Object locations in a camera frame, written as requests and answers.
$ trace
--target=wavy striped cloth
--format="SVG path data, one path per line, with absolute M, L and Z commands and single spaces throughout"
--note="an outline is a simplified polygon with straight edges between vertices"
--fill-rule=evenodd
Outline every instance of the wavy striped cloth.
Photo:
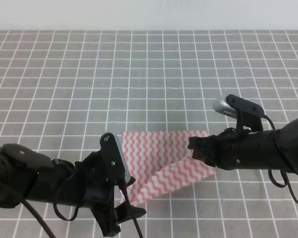
M 134 206 L 175 191 L 215 173 L 202 161 L 192 159 L 189 137 L 208 136 L 205 131 L 124 132 L 123 152 L 136 182 L 128 187 Z

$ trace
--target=table surface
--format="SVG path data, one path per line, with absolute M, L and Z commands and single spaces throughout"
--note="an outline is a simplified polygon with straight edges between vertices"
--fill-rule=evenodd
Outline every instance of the table surface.
M 104 131 L 218 134 L 235 126 L 212 110 L 220 94 L 262 105 L 277 128 L 298 118 L 298 31 L 0 31 L 0 146 L 73 162 Z M 102 237 L 88 210 L 68 223 L 32 204 L 58 238 Z M 218 170 L 144 207 L 146 238 L 298 238 L 298 206 L 267 171 Z M 17 206 L 0 209 L 1 237 L 47 236 Z M 119 237 L 137 237 L 132 222 Z

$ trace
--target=white wall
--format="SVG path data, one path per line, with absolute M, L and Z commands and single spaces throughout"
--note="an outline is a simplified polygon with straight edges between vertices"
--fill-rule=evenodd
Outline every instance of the white wall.
M 0 29 L 298 29 L 298 0 L 0 0 Z

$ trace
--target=cloth fold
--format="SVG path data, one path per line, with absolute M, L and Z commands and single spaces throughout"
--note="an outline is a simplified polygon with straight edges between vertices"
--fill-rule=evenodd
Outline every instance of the cloth fold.
M 136 182 L 127 188 L 132 205 L 175 191 L 215 173 L 215 168 L 192 159 L 189 137 L 205 131 L 124 132 L 122 148 Z

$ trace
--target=red wavy stripe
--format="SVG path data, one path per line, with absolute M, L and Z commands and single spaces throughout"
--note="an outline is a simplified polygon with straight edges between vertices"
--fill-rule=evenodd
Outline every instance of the red wavy stripe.
M 154 139 L 153 139 L 153 134 L 154 134 L 154 132 L 150 132 L 150 149 L 151 149 L 151 151 L 150 151 L 150 158 L 147 158 L 148 159 L 148 161 L 150 160 L 150 161 L 152 161 L 152 163 L 151 163 L 151 168 L 150 168 L 150 175 L 153 175 L 153 173 L 155 172 L 155 169 L 156 169 L 156 167 L 155 167 L 155 163 L 154 163 L 154 156 L 153 156 L 153 153 L 154 153 L 154 148 L 153 148 L 153 142 L 154 142 Z
M 187 155 L 188 153 L 188 149 L 187 149 L 187 136 L 186 136 L 186 132 L 182 132 L 182 141 L 181 141 L 181 146 L 182 146 L 182 150 L 183 150 L 183 157 Z
M 171 160 L 171 164 L 174 163 L 175 161 L 175 151 L 174 151 L 174 148 L 173 148 L 173 131 L 170 132 L 170 160 Z
M 164 158 L 163 158 L 163 165 L 166 165 L 166 161 L 168 160 L 168 154 L 167 154 L 167 152 L 168 152 L 168 148 L 167 148 L 167 141 L 168 141 L 168 138 L 167 138 L 167 132 L 166 131 L 164 131 L 163 132 L 163 136 L 164 136 L 164 142 L 163 142 L 163 148 L 164 148 L 164 152 L 163 152 L 163 156 L 164 156 Z
M 205 170 L 202 168 L 201 166 L 201 162 L 200 161 L 193 161 L 196 167 L 196 170 L 198 171 L 198 173 L 202 176 L 202 178 L 205 178 L 207 176 L 205 176 Z
M 136 170 L 136 158 L 134 156 L 134 152 L 135 152 L 135 140 L 134 140 L 134 134 L 131 133 L 131 153 L 130 153 L 130 156 L 131 156 L 131 161 L 132 161 L 132 164 L 133 164 L 133 171 L 134 171 L 134 174 L 135 174 L 135 178 L 138 179 L 138 174 L 137 174 L 137 170 Z M 133 197 L 135 197 L 135 195 L 136 195 L 136 186 L 135 186 L 135 184 L 133 185 L 133 189 L 131 190 L 131 194 L 133 195 Z
M 177 185 L 173 183 L 173 179 L 172 179 L 172 177 L 170 176 L 170 174 L 167 175 L 165 172 L 166 172 L 166 169 L 163 169 L 163 170 L 162 170 L 162 174 L 163 174 L 164 178 L 168 180 L 170 186 L 171 186 L 173 189 L 177 189 Z
M 178 177 L 176 171 L 174 168 L 170 168 L 170 172 L 173 174 L 174 180 L 178 181 L 180 184 L 180 187 L 183 187 L 183 181 L 180 177 Z
M 128 154 L 128 151 L 129 151 L 129 149 L 128 149 L 128 144 L 129 144 L 128 134 L 129 134 L 128 131 L 126 131 L 125 137 L 124 137 L 124 142 L 125 142 L 124 146 L 125 146 L 125 157 L 126 157 L 126 160 L 129 161 L 130 159 L 129 159 L 129 154 Z
M 203 167 L 207 171 L 207 176 L 211 175 L 210 167 L 206 166 L 203 162 L 201 162 L 201 167 Z
M 199 166 L 197 165 L 196 161 L 190 160 L 189 163 L 194 167 L 194 171 L 197 174 L 201 174 L 202 173 L 202 177 L 204 178 L 204 172 L 203 171 L 199 171 Z
M 188 131 L 189 137 L 192 137 L 192 131 Z
M 137 132 L 137 147 L 138 147 L 138 151 L 136 153 L 136 163 L 138 165 L 138 180 L 140 181 L 140 183 L 143 182 L 143 161 L 140 160 L 141 156 L 141 150 L 143 149 L 144 145 L 142 144 L 142 140 L 141 140 L 141 132 Z
M 158 144 L 157 144 L 157 148 L 158 148 L 158 152 L 157 152 L 157 158 L 158 158 L 158 170 L 160 170 L 161 169 L 161 140 L 160 140 L 160 132 L 158 131 L 157 132 L 157 135 L 156 135 L 156 137 L 157 137 L 157 141 L 158 141 Z
M 158 194 L 162 193 L 162 190 L 157 188 L 157 186 L 154 184 L 154 181 L 149 181 L 148 184 L 146 185 L 147 187 L 147 192 L 148 192 L 148 196 L 149 198 L 154 198 L 156 197 L 155 192 L 158 192 Z
M 141 195 L 141 198 L 140 197 L 137 198 L 138 204 L 143 202 L 145 200 L 145 197 L 146 197 L 145 192 L 143 190 L 140 191 L 140 195 Z
M 145 158 L 145 178 L 146 178 L 146 181 L 149 179 L 149 172 L 150 172 L 150 169 L 149 169 L 149 155 L 148 155 L 148 132 L 145 132 L 144 133 L 144 140 L 145 140 L 145 154 L 143 155 L 144 158 Z
M 162 184 L 164 191 L 167 192 L 168 191 L 167 184 L 165 183 L 165 181 L 162 180 L 160 173 L 156 173 L 156 176 L 157 176 L 158 182 Z
M 190 160 L 184 161 L 183 168 L 185 168 L 189 172 L 189 175 L 190 175 L 191 178 L 196 179 L 196 176 L 194 175 L 193 169 L 190 166 L 188 166 L 187 163 L 190 163 Z
M 154 190 L 158 191 L 159 194 L 162 194 L 162 189 L 155 184 L 155 181 L 152 179 L 152 187 Z
M 188 175 L 187 175 L 185 172 L 183 172 L 184 168 L 181 167 L 180 164 L 177 166 L 177 168 L 178 168 L 178 173 L 179 173 L 180 175 L 184 176 L 184 180 L 185 180 L 185 182 L 186 182 L 187 184 L 190 184 L 191 182 L 190 182 L 190 180 L 189 180 Z
M 180 154 L 180 151 L 181 151 L 181 149 L 179 149 L 179 146 L 180 146 L 180 133 L 179 133 L 179 131 L 176 131 L 175 132 L 175 141 L 176 141 L 176 143 L 177 143 L 177 145 L 176 145 L 176 155 L 175 156 L 177 156 L 177 159 L 179 160 L 179 159 L 182 159 L 182 154 Z

